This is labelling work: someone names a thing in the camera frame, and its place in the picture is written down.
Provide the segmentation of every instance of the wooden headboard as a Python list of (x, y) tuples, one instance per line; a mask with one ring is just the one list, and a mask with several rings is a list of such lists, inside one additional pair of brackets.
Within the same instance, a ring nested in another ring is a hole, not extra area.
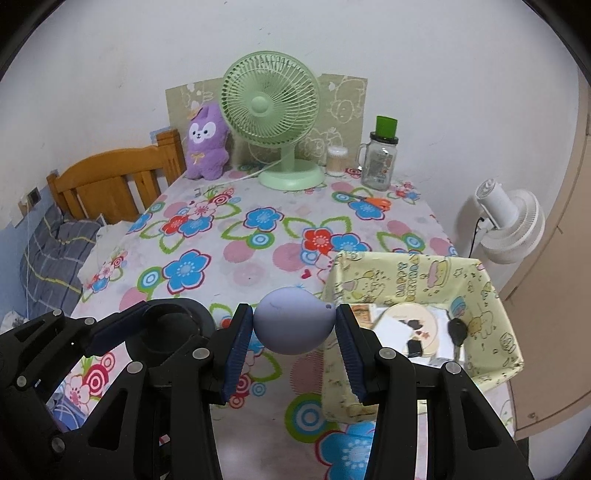
[(155, 170), (163, 169), (168, 185), (185, 171), (183, 148), (176, 130), (156, 136), (158, 145), (104, 152), (79, 161), (47, 183), (57, 205), (74, 218), (109, 223), (134, 222), (139, 217), (126, 176), (131, 176), (147, 209), (160, 195)]

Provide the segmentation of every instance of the purple plush toy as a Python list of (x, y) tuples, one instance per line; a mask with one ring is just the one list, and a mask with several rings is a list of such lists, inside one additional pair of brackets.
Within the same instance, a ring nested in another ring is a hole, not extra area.
[(204, 103), (191, 119), (187, 134), (187, 178), (216, 180), (222, 176), (230, 158), (226, 151), (229, 131), (217, 102)]

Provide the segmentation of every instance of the jar handle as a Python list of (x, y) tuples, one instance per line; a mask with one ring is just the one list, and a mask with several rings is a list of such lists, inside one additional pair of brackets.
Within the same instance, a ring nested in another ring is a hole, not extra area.
[(361, 158), (361, 150), (363, 150), (363, 148), (367, 148), (367, 146), (369, 145), (369, 143), (361, 143), (359, 145), (359, 148), (357, 149), (357, 164), (359, 165), (359, 169), (363, 168), (363, 165), (365, 165), (365, 159), (363, 159), (363, 162), (361, 162), (360, 158)]

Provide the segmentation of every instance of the green lid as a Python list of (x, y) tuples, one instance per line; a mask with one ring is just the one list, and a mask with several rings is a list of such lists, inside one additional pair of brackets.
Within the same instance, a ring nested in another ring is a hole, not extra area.
[(397, 126), (398, 120), (395, 118), (378, 115), (375, 120), (375, 134), (382, 138), (394, 138)]

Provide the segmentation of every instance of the pillow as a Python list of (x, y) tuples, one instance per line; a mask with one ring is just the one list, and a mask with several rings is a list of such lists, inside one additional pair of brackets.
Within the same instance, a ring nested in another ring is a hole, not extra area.
[(21, 283), (34, 319), (55, 309), (70, 315), (82, 284), (77, 273), (95, 244), (100, 224), (64, 217), (57, 205), (49, 207), (35, 229), (21, 260)]

